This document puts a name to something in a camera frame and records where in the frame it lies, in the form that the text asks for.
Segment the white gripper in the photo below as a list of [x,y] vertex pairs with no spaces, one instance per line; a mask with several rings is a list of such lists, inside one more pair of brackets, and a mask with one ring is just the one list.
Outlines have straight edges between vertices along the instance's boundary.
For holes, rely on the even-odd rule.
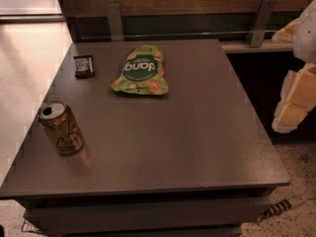
[[294,56],[306,62],[298,72],[287,72],[276,105],[272,128],[289,133],[316,107],[316,0],[298,19],[277,31],[272,41],[292,42]]

